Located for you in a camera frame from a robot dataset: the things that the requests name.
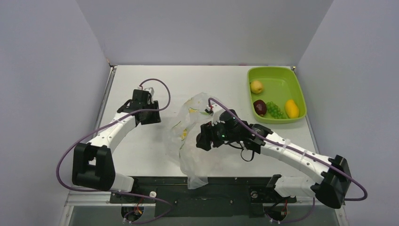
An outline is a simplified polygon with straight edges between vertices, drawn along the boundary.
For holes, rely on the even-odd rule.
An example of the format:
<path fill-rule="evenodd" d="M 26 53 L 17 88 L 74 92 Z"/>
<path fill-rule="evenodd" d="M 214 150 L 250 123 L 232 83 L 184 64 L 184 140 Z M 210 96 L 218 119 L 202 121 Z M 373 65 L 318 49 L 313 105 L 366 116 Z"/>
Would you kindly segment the green fake grapes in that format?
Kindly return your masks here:
<path fill-rule="evenodd" d="M 266 103 L 267 113 L 274 119 L 286 119 L 285 113 L 282 109 L 273 102 Z"/>

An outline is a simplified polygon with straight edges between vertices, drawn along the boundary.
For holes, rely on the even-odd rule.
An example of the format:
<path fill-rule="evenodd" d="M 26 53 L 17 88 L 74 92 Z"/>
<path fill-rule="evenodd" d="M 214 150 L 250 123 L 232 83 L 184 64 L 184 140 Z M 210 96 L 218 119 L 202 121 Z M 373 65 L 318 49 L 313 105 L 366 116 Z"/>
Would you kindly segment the yellow fake fruit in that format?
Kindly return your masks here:
<path fill-rule="evenodd" d="M 284 105 L 284 109 L 286 111 L 288 118 L 294 119 L 299 117 L 300 111 L 294 100 L 292 99 L 288 100 Z"/>
<path fill-rule="evenodd" d="M 261 94 L 264 91 L 263 83 L 259 80 L 250 82 L 250 91 L 253 94 Z"/>

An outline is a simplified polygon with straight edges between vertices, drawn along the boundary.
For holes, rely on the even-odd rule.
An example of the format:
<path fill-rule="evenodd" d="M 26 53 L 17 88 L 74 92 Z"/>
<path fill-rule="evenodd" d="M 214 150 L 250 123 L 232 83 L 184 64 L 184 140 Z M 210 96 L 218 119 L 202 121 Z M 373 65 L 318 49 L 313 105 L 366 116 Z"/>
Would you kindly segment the red fake fruit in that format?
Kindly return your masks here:
<path fill-rule="evenodd" d="M 267 106 L 266 103 L 263 100 L 256 100 L 253 103 L 253 107 L 255 110 L 255 113 L 259 115 L 260 117 L 264 117 L 267 114 Z"/>

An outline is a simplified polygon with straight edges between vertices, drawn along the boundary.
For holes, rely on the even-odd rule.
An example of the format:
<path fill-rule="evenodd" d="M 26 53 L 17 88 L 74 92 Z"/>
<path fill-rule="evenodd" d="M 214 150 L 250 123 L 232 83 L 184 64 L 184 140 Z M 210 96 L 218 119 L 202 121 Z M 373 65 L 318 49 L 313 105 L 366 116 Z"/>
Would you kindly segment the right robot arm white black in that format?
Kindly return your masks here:
<path fill-rule="evenodd" d="M 309 152 L 276 132 L 260 124 L 239 121 L 235 111 L 206 109 L 202 112 L 211 121 L 200 127 L 196 146 L 205 151 L 222 145 L 238 143 L 253 154 L 275 158 L 298 171 L 305 177 L 284 177 L 274 175 L 266 187 L 266 197 L 277 201 L 286 197 L 311 197 L 322 204 L 339 209 L 344 203 L 351 184 L 347 161 L 337 155 L 335 158 Z"/>

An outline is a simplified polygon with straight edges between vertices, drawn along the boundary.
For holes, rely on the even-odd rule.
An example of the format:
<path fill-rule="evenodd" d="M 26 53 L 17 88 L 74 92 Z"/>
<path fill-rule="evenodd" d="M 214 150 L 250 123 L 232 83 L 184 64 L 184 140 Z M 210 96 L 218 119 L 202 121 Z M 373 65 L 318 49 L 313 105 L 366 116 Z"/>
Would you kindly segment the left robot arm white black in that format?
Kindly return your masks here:
<path fill-rule="evenodd" d="M 159 103 L 153 88 L 135 89 L 132 99 L 116 112 L 111 126 L 73 150 L 72 183 L 100 191 L 122 191 L 128 202 L 140 198 L 132 177 L 116 173 L 112 154 L 125 136 L 138 125 L 160 123 Z"/>

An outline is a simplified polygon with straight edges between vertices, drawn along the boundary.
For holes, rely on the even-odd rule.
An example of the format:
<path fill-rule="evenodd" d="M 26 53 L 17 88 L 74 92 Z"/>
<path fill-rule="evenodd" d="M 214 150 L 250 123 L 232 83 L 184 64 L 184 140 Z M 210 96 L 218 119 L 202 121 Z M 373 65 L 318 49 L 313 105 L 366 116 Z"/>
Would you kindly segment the clear plastic bag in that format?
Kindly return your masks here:
<path fill-rule="evenodd" d="M 205 112 L 208 99 L 206 93 L 189 98 L 171 119 L 164 132 L 167 155 L 180 166 L 187 176 L 188 189 L 197 189 L 208 184 L 208 177 L 223 159 L 224 149 L 204 151 L 196 147 L 196 136 L 200 126 L 212 120 Z"/>

